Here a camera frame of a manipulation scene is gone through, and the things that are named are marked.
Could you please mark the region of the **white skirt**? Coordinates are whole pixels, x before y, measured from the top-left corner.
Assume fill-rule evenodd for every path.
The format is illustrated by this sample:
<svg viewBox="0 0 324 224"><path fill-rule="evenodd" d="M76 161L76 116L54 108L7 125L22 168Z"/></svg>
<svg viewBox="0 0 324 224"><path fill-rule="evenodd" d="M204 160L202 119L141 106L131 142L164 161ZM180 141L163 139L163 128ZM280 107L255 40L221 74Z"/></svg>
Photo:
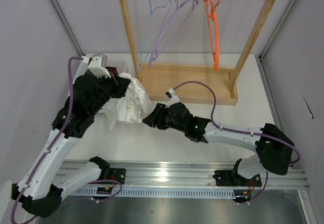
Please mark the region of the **white skirt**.
<svg viewBox="0 0 324 224"><path fill-rule="evenodd" d="M142 83L129 73L121 73L120 77L130 79L126 94L120 99L110 99L102 108L108 123L113 129L117 122L141 123L152 109L152 102Z"/></svg>

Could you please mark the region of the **orange plastic hanger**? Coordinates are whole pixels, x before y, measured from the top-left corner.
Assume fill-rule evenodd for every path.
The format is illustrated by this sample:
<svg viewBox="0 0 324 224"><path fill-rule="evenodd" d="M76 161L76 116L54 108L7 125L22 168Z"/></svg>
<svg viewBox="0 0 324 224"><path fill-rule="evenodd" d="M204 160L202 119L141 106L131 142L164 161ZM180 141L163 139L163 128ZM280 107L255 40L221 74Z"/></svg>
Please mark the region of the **orange plastic hanger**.
<svg viewBox="0 0 324 224"><path fill-rule="evenodd" d="M214 4L214 0L204 0L207 23L208 23L208 31L210 44L212 49L212 57L214 61L213 70L218 71L219 69L219 27L218 27L218 19L217 19L217 6L220 4L221 0L217 0L217 3Z"/></svg>

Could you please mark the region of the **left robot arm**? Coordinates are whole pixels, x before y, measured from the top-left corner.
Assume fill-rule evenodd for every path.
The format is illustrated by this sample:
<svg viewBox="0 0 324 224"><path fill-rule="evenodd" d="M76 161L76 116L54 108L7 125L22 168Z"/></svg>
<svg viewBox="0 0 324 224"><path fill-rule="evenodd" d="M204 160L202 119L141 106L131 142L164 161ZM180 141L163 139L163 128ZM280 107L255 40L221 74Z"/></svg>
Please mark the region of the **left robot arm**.
<svg viewBox="0 0 324 224"><path fill-rule="evenodd" d="M66 177L55 176L99 110L110 99L125 96L131 80L120 77L115 68L111 73L112 77L96 77L86 72L70 85L70 96L53 121L42 152L24 179L12 186L15 206L21 203L28 213L46 218L75 190L92 181L103 184L110 179L110 164L98 156Z"/></svg>

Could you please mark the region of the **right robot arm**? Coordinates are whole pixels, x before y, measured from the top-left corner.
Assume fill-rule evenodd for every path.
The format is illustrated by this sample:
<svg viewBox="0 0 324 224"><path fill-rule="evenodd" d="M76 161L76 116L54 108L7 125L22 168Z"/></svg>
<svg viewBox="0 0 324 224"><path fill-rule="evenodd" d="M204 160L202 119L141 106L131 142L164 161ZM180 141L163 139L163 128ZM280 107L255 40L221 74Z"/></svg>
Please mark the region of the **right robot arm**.
<svg viewBox="0 0 324 224"><path fill-rule="evenodd" d="M286 175L291 164L294 143L271 123L252 129L216 125L210 119L193 116L183 103L158 103L143 123L160 130L178 130L196 143L223 143L254 152L238 159L231 171L232 181L239 186L261 173Z"/></svg>

